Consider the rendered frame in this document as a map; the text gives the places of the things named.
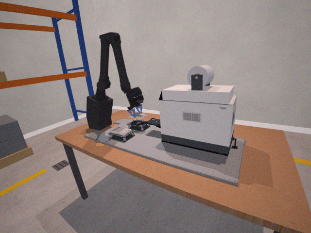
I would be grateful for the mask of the white cylinder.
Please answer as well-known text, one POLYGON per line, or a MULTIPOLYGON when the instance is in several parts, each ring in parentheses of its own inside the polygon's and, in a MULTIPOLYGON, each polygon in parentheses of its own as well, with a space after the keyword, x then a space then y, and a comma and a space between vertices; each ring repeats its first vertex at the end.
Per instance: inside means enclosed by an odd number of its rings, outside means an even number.
POLYGON ((187 74, 188 83, 191 85, 191 75, 203 75, 203 86, 209 84, 214 79, 214 70, 207 65, 192 67, 187 74))

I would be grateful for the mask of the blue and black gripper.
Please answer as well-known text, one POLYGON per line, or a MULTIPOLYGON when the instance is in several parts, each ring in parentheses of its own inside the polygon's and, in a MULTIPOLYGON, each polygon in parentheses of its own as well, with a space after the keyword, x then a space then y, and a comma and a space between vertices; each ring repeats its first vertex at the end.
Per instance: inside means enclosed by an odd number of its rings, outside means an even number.
MULTIPOLYGON (((129 99, 129 100, 130 100, 130 99, 129 99)), ((128 101, 129 101, 129 100, 128 100, 128 101)), ((130 104, 130 101, 129 101, 129 104, 130 104)), ((138 111, 139 113, 142 113, 142 104, 137 103, 137 104, 132 105, 132 106, 131 106, 131 104, 130 104, 130 107, 128 107, 127 112, 129 112, 129 113, 135 118, 135 117, 136 117, 136 114, 135 114, 135 109, 134 109, 134 107, 137 109, 137 111, 138 111), (140 108, 140 111, 139 111, 138 108, 140 108), (133 111, 134 115, 131 113, 131 111, 133 111)))

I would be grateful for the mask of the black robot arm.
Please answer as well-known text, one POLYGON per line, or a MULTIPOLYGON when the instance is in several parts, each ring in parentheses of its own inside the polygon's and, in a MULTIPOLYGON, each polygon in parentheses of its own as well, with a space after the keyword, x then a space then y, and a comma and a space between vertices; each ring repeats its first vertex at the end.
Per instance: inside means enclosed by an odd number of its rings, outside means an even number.
POLYGON ((96 95, 93 95, 92 98, 97 101, 108 99, 108 96, 105 94, 105 89, 110 88, 111 85, 108 76, 109 46, 111 44, 119 73, 121 90, 126 93, 127 99, 130 99, 129 101, 131 106, 137 103, 143 103, 144 98, 141 89, 137 87, 130 90, 131 85, 127 77, 124 59, 121 51, 120 35, 118 33, 109 32, 100 35, 99 39, 101 39, 100 76, 99 81, 97 82, 96 95))

